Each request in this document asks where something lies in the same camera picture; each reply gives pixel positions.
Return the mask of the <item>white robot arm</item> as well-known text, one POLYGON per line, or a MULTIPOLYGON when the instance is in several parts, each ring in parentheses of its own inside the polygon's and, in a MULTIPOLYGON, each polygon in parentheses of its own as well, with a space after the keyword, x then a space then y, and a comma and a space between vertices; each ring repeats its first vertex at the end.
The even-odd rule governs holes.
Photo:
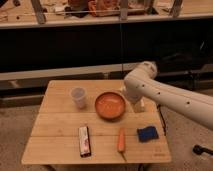
POLYGON ((213 130, 213 97, 155 80, 157 66, 143 61, 124 77, 124 93, 133 104, 147 97, 213 130))

